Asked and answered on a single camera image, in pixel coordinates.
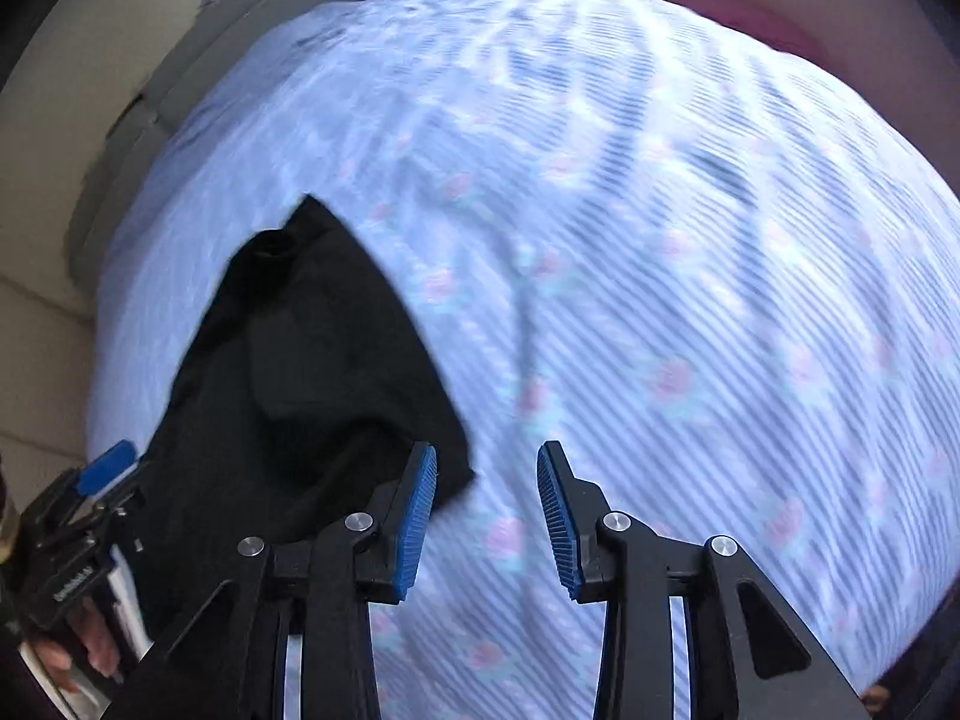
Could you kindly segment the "person's left hand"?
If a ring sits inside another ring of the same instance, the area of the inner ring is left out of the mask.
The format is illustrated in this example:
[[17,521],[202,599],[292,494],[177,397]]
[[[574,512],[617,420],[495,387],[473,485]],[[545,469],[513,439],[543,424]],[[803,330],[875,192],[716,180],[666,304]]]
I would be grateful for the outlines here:
[[37,634],[31,640],[32,650],[43,663],[53,685],[67,694],[80,692],[80,684],[75,679],[74,650],[83,652],[80,661],[103,678],[114,678],[121,666],[121,652],[94,601],[85,598],[71,606],[65,624],[71,632],[68,639],[50,639],[47,635]]

